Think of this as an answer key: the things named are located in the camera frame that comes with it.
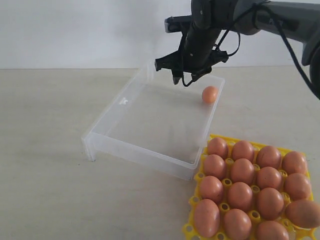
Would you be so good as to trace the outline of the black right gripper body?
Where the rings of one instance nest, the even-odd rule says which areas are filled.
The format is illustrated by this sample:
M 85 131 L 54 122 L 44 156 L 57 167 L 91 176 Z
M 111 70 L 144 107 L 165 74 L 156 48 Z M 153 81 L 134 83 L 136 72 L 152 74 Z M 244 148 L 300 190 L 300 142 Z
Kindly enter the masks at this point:
M 216 37 L 186 37 L 173 61 L 174 74 L 206 75 L 212 71 L 212 66 L 225 63 L 228 53 L 218 49 L 216 41 Z

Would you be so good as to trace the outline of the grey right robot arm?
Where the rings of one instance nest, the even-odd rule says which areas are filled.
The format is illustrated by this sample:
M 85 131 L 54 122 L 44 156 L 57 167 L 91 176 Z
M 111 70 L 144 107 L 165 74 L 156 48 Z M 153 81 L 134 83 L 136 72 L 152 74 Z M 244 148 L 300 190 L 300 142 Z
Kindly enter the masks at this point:
M 193 0 L 191 14 L 164 21 L 167 33 L 182 34 L 177 51 L 155 60 L 157 71 L 171 71 L 173 83 L 190 73 L 196 82 L 224 63 L 220 49 L 229 32 L 251 36 L 259 31 L 279 35 L 302 79 L 320 95 L 320 6 L 317 3 L 271 0 Z

